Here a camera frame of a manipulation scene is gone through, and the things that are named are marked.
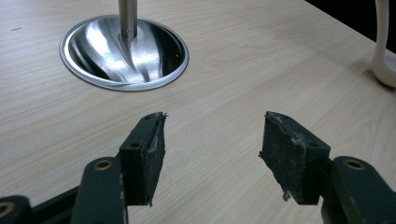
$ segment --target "light wood grain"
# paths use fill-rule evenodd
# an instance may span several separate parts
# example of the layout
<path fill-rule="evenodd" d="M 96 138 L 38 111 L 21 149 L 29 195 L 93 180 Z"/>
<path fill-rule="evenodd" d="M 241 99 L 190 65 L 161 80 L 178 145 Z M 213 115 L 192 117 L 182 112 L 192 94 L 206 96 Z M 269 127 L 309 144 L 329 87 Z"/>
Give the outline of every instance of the light wood grain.
<path fill-rule="evenodd" d="M 396 189 L 396 95 L 370 69 L 375 43 L 305 1 L 142 0 L 139 16 L 187 43 L 186 72 L 156 91 L 117 92 L 74 77 L 59 56 L 72 26 L 117 1 L 0 2 L 0 196 L 42 203 L 114 156 L 138 120 L 169 114 L 153 207 L 131 223 L 322 223 L 284 202 L 257 156 L 264 113 L 287 114 L 371 163 Z"/>

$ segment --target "white object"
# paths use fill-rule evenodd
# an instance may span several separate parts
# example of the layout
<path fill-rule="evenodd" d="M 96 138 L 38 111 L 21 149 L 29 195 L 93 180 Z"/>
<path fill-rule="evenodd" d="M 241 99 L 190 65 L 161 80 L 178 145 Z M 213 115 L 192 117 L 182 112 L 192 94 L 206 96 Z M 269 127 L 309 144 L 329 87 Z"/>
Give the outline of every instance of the white object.
<path fill-rule="evenodd" d="M 376 46 L 372 60 L 375 76 L 384 84 L 396 87 L 396 55 L 386 50 L 389 30 L 389 0 L 375 0 Z"/>

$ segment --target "dark background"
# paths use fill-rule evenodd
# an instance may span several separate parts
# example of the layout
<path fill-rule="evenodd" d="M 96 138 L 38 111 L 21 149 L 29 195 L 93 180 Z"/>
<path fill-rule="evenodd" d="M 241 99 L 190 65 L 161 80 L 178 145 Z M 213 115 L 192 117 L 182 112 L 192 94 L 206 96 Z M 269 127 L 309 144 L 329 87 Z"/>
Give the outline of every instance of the dark background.
<path fill-rule="evenodd" d="M 340 22 L 376 40 L 375 0 L 305 0 Z M 387 49 L 396 53 L 396 2 L 389 1 L 389 35 Z"/>

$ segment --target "metal rod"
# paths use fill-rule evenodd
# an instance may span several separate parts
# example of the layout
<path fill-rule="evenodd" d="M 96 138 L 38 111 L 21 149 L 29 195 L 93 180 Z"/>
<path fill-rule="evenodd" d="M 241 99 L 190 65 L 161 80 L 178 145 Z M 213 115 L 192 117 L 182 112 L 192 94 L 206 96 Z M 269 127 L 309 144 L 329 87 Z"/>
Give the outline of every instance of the metal rod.
<path fill-rule="evenodd" d="M 133 39 L 137 31 L 137 0 L 119 0 L 121 36 Z"/>

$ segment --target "wooden table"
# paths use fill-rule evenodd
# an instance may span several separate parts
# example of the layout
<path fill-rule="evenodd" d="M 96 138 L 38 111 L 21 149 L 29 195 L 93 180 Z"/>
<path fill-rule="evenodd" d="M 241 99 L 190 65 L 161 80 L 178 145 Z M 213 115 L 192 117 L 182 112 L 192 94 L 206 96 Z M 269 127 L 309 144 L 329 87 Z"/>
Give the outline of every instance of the wooden table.
<path fill-rule="evenodd" d="M 156 91 L 100 89 L 59 56 L 64 33 L 118 14 L 117 1 L 0 2 L 0 196 L 42 203 L 115 156 L 143 116 L 163 111 L 166 155 L 153 207 L 131 223 L 321 223 L 320 206 L 284 202 L 258 157 L 264 113 L 291 116 L 371 163 L 396 190 L 396 95 L 370 69 L 375 43 L 305 1 L 142 0 L 191 60 Z"/>

